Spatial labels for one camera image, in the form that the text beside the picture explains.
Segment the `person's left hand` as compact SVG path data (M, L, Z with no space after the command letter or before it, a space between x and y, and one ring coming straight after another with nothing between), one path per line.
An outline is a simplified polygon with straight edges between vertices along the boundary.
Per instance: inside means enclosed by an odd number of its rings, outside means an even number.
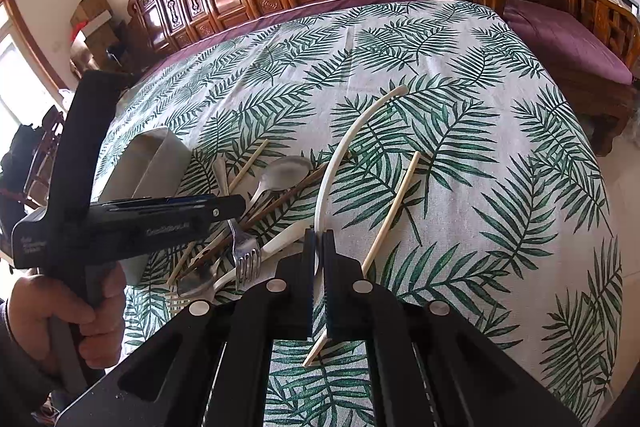
M76 324L82 336L79 354L92 369L116 365L122 352L125 274L119 265L102 283L103 300L93 308L62 282L44 275L29 275L15 283L8 301L9 328L17 344L44 370L60 373L53 353L48 323L51 317Z

